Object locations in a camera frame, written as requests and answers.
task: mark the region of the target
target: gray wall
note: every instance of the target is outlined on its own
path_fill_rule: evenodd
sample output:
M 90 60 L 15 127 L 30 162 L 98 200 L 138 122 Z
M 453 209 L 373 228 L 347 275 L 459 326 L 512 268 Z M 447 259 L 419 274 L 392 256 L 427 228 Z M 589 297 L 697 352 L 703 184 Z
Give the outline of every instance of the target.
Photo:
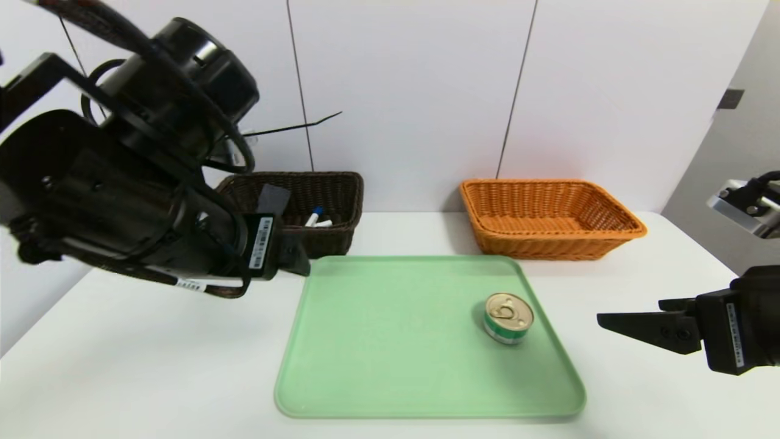
M 663 215 L 738 274 L 780 263 L 780 240 L 753 237 L 705 202 L 728 179 L 780 170 L 780 2 L 771 2 L 732 80 L 739 107 L 719 110 Z

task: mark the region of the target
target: barcode sticker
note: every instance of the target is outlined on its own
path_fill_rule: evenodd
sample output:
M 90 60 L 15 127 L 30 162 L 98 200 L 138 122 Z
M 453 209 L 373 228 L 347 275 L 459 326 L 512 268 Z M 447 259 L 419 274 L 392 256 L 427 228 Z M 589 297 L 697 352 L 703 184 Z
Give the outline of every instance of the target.
M 265 251 L 268 248 L 268 235 L 271 234 L 271 225 L 273 223 L 274 219 L 270 216 L 266 216 L 260 219 L 260 224 L 257 226 L 257 236 L 254 238 L 252 256 L 249 259 L 250 269 L 263 268 L 263 261 L 265 261 Z
M 736 320 L 736 307 L 733 303 L 726 304 L 726 315 L 729 316 L 729 329 L 732 333 L 734 361 L 737 367 L 743 367 L 745 366 L 745 354 L 742 350 L 742 338 L 739 336 L 739 325 Z
M 190 291 L 198 291 L 200 293 L 206 291 L 206 284 L 202 284 L 194 280 L 178 279 L 176 280 L 176 286 L 185 288 Z

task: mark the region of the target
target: white table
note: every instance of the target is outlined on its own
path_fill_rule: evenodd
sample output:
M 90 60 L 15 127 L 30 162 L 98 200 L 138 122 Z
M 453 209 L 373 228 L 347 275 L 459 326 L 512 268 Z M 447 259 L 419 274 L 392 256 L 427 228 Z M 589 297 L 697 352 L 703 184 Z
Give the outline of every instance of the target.
M 596 324 L 734 277 L 666 219 L 640 218 L 648 236 L 601 261 L 520 263 L 587 388 L 573 419 L 289 419 L 273 390 L 302 278 L 281 273 L 229 301 L 93 270 L 2 360 L 0 437 L 774 437 L 776 369 L 721 375 L 703 352 Z M 478 253 L 464 214 L 367 213 L 351 251 L 454 253 Z

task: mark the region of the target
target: plastic tray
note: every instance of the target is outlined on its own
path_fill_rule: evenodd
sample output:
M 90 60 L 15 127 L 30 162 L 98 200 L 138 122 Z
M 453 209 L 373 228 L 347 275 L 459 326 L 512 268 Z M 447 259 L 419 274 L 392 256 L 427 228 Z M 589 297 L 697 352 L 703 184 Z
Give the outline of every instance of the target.
M 520 345 L 482 327 L 504 291 L 534 310 Z M 296 418 L 570 416 L 585 388 L 515 261 L 503 256 L 315 262 L 275 399 Z

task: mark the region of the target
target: brown wicker basket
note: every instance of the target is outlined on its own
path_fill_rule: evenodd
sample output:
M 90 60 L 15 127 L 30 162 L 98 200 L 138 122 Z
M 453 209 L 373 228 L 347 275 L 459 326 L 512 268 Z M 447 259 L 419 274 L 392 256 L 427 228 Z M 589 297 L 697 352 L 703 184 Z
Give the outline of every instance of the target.
M 647 228 L 607 191 L 581 180 L 467 180 L 460 193 L 482 252 L 592 260 Z
M 352 172 L 252 173 L 225 178 L 217 192 L 241 213 L 257 209 L 257 198 L 265 184 L 290 191 L 282 215 L 284 231 L 303 235 L 310 258 L 346 255 L 363 212 L 363 178 Z M 331 220 L 333 227 L 304 227 L 314 208 L 321 206 L 320 221 Z

